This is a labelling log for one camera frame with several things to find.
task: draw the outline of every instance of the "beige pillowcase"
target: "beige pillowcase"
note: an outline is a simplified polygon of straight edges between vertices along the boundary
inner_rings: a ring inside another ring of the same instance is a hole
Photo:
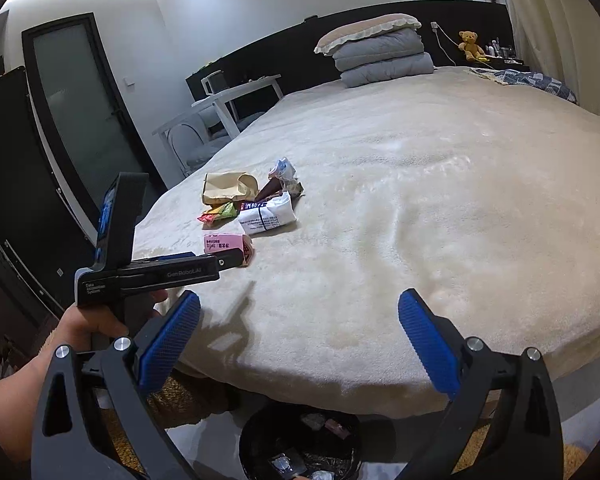
[[[385,14],[371,20],[343,25],[328,32],[320,38],[314,52],[330,56],[336,48],[347,41],[372,38],[400,28],[420,28],[421,26],[422,24],[416,18],[408,14]]]

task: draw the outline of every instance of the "bed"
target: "bed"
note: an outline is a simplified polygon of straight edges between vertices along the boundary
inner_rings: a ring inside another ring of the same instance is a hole
[[[134,257],[201,253],[205,173],[263,185],[282,156],[298,222],[191,287],[204,312],[182,370],[349,413],[441,409],[398,323],[410,286],[464,336],[536,346],[554,378],[600,356],[600,117],[453,67],[296,92],[155,203]]]

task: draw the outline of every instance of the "cable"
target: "cable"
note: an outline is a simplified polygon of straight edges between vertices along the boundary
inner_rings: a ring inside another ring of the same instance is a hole
[[[446,56],[446,58],[447,58],[447,59],[448,59],[448,60],[449,60],[451,63],[453,63],[453,64],[454,64],[454,66],[457,66],[457,65],[456,65],[456,62],[455,62],[453,59],[451,59],[451,58],[449,57],[449,54],[447,54],[447,53],[446,53],[446,50],[445,50],[445,49],[442,47],[442,45],[440,44],[440,37],[438,36],[438,30],[437,30],[436,28],[434,28],[433,30],[435,31],[435,34],[436,34],[436,39],[438,40],[438,45],[440,46],[440,50],[441,50],[442,52],[444,52],[444,53],[445,53],[445,56]]]
[[[440,27],[440,26],[438,25],[438,28],[439,28],[440,30],[442,30],[442,34],[444,34],[444,35],[446,36],[446,38],[447,38],[447,39],[448,39],[448,40],[449,40],[451,43],[453,43],[453,44],[454,44],[456,47],[460,47],[460,44],[459,44],[459,43],[456,43],[454,40],[452,40],[452,39],[451,39],[451,38],[448,36],[448,34],[447,34],[447,33],[446,33],[446,32],[445,32],[443,29],[442,29],[442,27]],[[438,44],[440,44],[440,38],[438,37],[438,33],[437,33],[437,32],[436,32],[436,38],[438,38]],[[491,70],[495,70],[493,66],[486,64],[484,61],[480,61],[479,59],[476,59],[476,61],[477,61],[478,63],[482,63],[483,65],[486,65],[486,66],[488,66],[488,67],[489,67]]]

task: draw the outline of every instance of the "black cabinet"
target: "black cabinet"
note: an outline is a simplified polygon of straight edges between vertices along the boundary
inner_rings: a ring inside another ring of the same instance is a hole
[[[0,78],[0,246],[57,316],[94,247],[69,212],[34,122],[24,67]]]
[[[261,76],[280,74],[280,88],[285,95],[335,81],[340,78],[340,72],[333,58],[314,54],[318,40],[334,28],[396,12],[410,14],[420,21],[422,27],[418,33],[436,66],[452,65],[445,52],[458,65],[464,64],[465,56],[456,44],[440,33],[443,51],[433,33],[431,22],[437,22],[451,38],[457,38],[458,43],[460,30],[472,30],[478,34],[480,46],[485,46],[487,40],[494,38],[500,38],[502,46],[514,44],[509,13],[502,4],[472,0],[393,2],[307,18],[298,25],[261,38],[208,64],[187,78],[187,84],[193,97],[198,100],[206,97],[201,79],[216,70],[224,72],[229,86],[237,86]],[[277,98],[273,90],[269,90],[236,99],[235,107],[240,117],[272,107]]]

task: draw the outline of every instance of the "pillow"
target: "pillow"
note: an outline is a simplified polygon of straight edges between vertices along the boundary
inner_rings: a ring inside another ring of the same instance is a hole
[[[375,38],[349,41],[336,49],[333,59],[336,68],[344,72],[360,65],[422,52],[424,45],[418,33],[412,28],[402,28]]]
[[[421,74],[433,74],[433,62],[426,52],[357,66],[343,72],[340,79],[345,86],[352,88],[368,83],[398,79],[407,75]]]
[[[349,25],[332,30],[320,38],[320,41],[318,41],[318,44],[314,48],[314,52],[330,56],[337,47],[347,43],[347,41],[372,38],[400,28],[420,28],[421,26],[416,18],[408,14],[386,14],[372,18],[371,20],[365,20],[364,22],[350,23]]]

